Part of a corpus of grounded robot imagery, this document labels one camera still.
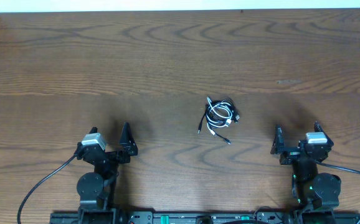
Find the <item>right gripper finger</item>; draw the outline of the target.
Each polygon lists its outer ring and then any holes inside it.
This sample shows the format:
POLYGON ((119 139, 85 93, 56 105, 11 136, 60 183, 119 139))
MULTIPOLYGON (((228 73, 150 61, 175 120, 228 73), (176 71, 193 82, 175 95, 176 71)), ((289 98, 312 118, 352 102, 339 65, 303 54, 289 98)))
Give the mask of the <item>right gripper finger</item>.
POLYGON ((285 149, 282 129, 279 125, 275 127, 275 136, 272 144, 271 154, 281 154, 285 149))
POLYGON ((315 122, 314 122, 314 130, 315 130, 315 132, 324 133, 324 130, 323 130, 323 128, 321 127, 321 125, 319 124, 318 121, 315 121, 315 122))

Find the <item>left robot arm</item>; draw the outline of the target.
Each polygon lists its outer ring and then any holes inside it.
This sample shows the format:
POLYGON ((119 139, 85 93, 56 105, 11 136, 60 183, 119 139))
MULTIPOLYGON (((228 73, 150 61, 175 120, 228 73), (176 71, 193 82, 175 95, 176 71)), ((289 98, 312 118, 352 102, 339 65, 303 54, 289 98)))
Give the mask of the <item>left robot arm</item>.
POLYGON ((78 223, 127 223, 128 215, 113 203, 118 167, 130 162, 138 154, 138 147, 125 122, 120 136, 122 150, 107 152, 107 142, 93 127, 77 144, 75 157, 94 166, 92 172, 81 176, 77 182, 80 196, 78 223))

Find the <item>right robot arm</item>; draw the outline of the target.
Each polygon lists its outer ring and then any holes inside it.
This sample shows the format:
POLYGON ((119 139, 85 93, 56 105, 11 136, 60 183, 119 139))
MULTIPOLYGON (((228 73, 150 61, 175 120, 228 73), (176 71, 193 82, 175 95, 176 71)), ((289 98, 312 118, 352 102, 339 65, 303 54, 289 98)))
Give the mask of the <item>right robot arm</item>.
POLYGON ((333 145, 317 122, 314 131, 293 147, 285 145, 281 127, 275 127, 270 153, 280 156, 281 165, 292 166, 292 194, 300 206, 291 212, 290 223, 336 222, 333 209, 339 205, 341 180, 337 175, 318 172, 318 164, 328 157, 333 145))

